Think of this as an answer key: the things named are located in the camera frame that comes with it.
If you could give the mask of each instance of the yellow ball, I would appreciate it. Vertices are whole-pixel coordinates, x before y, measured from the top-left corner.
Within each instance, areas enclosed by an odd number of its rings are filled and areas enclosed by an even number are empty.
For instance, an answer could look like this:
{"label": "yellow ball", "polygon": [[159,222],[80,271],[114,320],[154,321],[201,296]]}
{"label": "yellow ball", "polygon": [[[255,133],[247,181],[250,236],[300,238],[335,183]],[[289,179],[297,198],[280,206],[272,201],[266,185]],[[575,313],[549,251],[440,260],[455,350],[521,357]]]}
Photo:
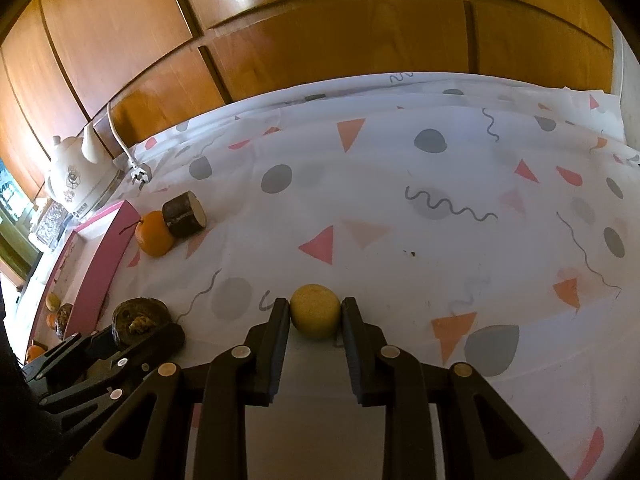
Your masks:
{"label": "yellow ball", "polygon": [[329,337],[340,325],[340,300],[325,286],[301,286],[289,305],[293,326],[312,339]]}

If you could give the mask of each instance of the orange fruit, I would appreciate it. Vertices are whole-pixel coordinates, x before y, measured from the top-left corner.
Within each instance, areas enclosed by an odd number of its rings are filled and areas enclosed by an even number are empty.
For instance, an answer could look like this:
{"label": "orange fruit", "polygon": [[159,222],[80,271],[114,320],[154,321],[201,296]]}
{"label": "orange fruit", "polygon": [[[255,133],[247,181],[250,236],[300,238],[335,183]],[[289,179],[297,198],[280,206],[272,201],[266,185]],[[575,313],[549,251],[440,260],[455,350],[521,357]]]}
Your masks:
{"label": "orange fruit", "polygon": [[164,223],[162,211],[152,211],[142,217],[136,226],[136,240],[140,249],[154,258],[167,254],[175,242]]}
{"label": "orange fruit", "polygon": [[30,363],[36,357],[39,357],[42,354],[44,354],[44,348],[43,347],[38,346],[38,345],[31,345],[29,348],[27,348],[27,358],[25,359],[25,361]]}
{"label": "orange fruit", "polygon": [[56,329],[57,317],[58,317],[58,314],[56,314],[55,312],[52,312],[51,314],[47,314],[47,326],[52,330]]}

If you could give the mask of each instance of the metal rivet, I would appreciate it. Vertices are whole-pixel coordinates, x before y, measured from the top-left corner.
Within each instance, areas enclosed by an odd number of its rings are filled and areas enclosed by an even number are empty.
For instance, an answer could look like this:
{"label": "metal rivet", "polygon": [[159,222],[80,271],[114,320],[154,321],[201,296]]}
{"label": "metal rivet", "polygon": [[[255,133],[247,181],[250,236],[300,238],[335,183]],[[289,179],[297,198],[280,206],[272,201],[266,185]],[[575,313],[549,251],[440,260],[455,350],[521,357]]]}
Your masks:
{"label": "metal rivet", "polygon": [[158,373],[162,375],[162,377],[169,377],[175,374],[175,371],[178,369],[176,365],[173,363],[162,363],[158,367]]}
{"label": "metal rivet", "polygon": [[386,345],[380,349],[380,353],[382,357],[386,357],[387,359],[395,359],[400,355],[400,349],[397,346]]}
{"label": "metal rivet", "polygon": [[244,359],[245,357],[249,357],[249,355],[251,355],[251,349],[248,346],[239,345],[231,351],[231,355],[236,359]]}
{"label": "metal rivet", "polygon": [[453,365],[453,371],[458,377],[469,377],[474,369],[466,363],[456,363]]}

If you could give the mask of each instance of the white kettle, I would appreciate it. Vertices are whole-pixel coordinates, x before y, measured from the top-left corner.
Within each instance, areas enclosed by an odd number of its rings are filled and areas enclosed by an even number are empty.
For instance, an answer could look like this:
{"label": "white kettle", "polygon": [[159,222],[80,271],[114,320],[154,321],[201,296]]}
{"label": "white kettle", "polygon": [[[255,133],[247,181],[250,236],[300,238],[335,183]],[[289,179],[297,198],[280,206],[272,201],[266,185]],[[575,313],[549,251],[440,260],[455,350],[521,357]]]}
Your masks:
{"label": "white kettle", "polygon": [[45,188],[54,200],[80,219],[112,189],[120,170],[91,123],[84,127],[82,138],[60,140],[54,136],[53,146]]}

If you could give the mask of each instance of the wooden wall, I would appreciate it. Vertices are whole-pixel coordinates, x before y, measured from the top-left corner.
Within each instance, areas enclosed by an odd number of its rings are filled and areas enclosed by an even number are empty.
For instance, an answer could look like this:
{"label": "wooden wall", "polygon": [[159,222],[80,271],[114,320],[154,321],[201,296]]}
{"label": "wooden wall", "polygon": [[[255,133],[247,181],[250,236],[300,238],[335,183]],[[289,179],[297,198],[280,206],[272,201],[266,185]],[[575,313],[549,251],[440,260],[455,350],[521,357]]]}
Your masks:
{"label": "wooden wall", "polygon": [[0,157],[30,198],[50,140],[131,145],[225,103],[376,72],[610,89],[597,0],[33,0],[1,45]]}

